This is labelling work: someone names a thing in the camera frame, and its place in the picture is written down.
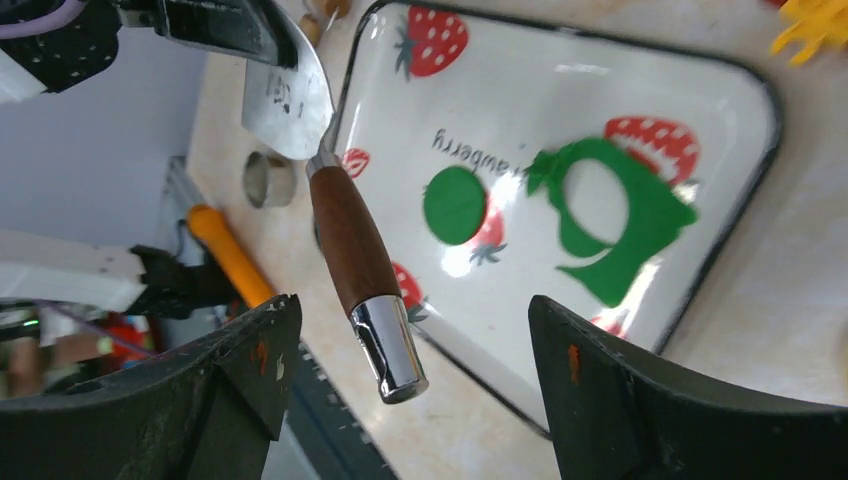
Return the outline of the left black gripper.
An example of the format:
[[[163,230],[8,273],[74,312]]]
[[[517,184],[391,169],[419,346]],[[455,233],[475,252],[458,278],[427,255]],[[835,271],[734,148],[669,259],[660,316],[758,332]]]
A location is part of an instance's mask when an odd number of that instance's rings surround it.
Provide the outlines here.
[[[297,65],[297,48],[286,15],[275,1],[146,0],[114,1],[112,5],[89,1],[68,25],[36,36],[3,40],[1,52],[41,82],[48,93],[63,92],[109,68],[119,51],[121,22],[126,27],[151,28],[161,37],[198,49],[271,66]]]

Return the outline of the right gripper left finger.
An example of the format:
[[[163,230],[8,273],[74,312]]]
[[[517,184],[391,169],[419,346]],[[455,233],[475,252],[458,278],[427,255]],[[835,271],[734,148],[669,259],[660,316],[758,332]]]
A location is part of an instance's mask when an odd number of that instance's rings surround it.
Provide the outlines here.
[[[302,326],[276,296],[183,346],[1,405],[5,479],[257,479],[287,412]]]

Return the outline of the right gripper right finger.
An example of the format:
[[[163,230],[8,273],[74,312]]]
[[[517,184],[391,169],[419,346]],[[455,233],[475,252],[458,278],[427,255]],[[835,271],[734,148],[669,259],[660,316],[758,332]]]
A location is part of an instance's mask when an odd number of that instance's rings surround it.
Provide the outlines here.
[[[537,295],[529,330],[564,479],[843,479],[847,411],[670,362]]]

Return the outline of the wooden handled scraper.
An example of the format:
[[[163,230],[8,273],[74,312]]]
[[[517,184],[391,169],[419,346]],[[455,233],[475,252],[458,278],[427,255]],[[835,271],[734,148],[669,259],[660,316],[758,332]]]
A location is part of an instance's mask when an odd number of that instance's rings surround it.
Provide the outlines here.
[[[321,252],[386,404],[429,386],[392,263],[351,176],[332,149],[337,114],[328,77],[304,31],[276,3],[269,32],[277,61],[246,67],[242,126],[282,156],[306,164]]]

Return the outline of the green dough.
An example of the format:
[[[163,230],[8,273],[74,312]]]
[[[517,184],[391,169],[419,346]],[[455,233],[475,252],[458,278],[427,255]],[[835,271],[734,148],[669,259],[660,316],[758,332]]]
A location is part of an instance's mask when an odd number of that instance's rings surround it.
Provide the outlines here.
[[[624,190],[627,220],[614,243],[583,229],[568,206],[563,184],[571,168],[583,160],[600,162]],[[558,265],[555,269],[576,280],[607,307],[618,306],[642,266],[698,220],[697,210],[679,199],[658,176],[600,137],[569,143],[556,152],[541,151],[525,172],[528,196],[541,187],[547,190],[548,203],[558,213],[562,249],[578,258],[598,258],[582,266]]]

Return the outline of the white strawberry tray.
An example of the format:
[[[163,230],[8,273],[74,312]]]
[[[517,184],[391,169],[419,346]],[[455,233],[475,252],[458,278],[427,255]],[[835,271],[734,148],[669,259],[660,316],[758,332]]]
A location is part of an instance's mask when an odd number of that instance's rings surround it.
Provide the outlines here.
[[[743,63],[423,1],[366,10],[339,113],[414,327],[540,430],[532,297],[662,350],[783,127]]]

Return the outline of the round green dough wrapper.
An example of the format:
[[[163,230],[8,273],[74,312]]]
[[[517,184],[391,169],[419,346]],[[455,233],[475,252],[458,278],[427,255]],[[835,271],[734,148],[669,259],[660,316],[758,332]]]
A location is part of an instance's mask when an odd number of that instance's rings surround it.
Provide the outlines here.
[[[469,169],[449,166],[426,185],[422,210],[430,232],[442,243],[466,243],[478,231],[486,211],[486,190]]]

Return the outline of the wooden rolling pin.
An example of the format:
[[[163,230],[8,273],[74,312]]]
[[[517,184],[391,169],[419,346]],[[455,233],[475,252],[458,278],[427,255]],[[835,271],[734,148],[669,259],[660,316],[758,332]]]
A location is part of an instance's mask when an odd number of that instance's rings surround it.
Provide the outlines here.
[[[332,28],[333,24],[349,14],[351,3],[351,0],[307,0],[302,2],[305,13],[298,21],[298,26],[312,46],[317,47],[322,36]]]

